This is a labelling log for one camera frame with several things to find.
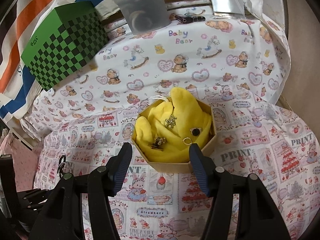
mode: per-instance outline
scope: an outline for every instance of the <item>white printed fabric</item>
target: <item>white printed fabric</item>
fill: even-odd
[[[212,158],[232,174],[259,176],[297,239],[320,204],[319,143],[295,113],[263,101],[237,85],[189,90],[211,106],[218,132]],[[39,164],[34,187],[55,187],[58,160],[67,156],[70,171],[88,174],[130,142],[138,113],[147,100],[59,125],[34,148]],[[229,237],[235,236],[238,196],[234,195]],[[193,174],[156,172],[133,147],[122,189],[109,198],[122,240],[199,240],[212,200],[201,192]],[[83,195],[86,239],[92,239],[87,195]]]
[[[211,6],[174,9],[204,22],[171,24],[133,36],[125,25],[94,59],[48,92],[42,91],[21,124],[41,139],[61,122],[124,109],[174,86],[239,85],[276,103],[290,71],[284,31],[262,15],[262,0],[244,0],[250,19],[212,15]]]

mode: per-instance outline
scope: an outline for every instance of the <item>gold ring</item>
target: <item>gold ring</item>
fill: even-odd
[[[183,143],[186,144],[186,145],[191,145],[192,144],[192,140],[191,140],[191,138],[187,137],[187,138],[183,139]]]

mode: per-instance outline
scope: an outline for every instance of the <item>gold charm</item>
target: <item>gold charm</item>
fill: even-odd
[[[167,139],[165,137],[158,136],[155,140],[155,143],[152,144],[151,149],[163,151],[160,146],[164,145],[166,142]]]
[[[170,126],[169,128],[172,129],[176,125],[176,120],[177,120],[176,117],[174,117],[173,115],[170,115],[169,119],[165,119],[165,122],[167,123],[165,126],[166,127]]]

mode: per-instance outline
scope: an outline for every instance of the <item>yellow fabric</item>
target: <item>yellow fabric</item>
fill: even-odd
[[[183,139],[189,137],[202,149],[209,140],[212,118],[203,112],[194,96],[183,88],[170,91],[172,102],[162,102],[151,109],[148,119],[137,119],[135,130],[136,143],[151,162],[186,163],[189,162],[189,145]],[[165,119],[173,115],[177,119],[173,129],[165,127]],[[199,136],[193,136],[193,128],[201,128]],[[165,137],[167,143],[161,146],[163,151],[151,149],[157,136]]]

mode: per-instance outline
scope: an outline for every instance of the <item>baby bear fabric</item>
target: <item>baby bear fabric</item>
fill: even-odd
[[[252,13],[246,19],[217,18],[212,6],[190,5],[171,10],[171,24],[157,31],[134,36],[119,26],[91,63],[41,92],[22,125],[44,138],[61,122],[124,109],[176,86],[236,84],[275,104],[290,70],[287,39],[261,13],[262,0],[244,1]],[[205,21],[184,25],[174,14]]]

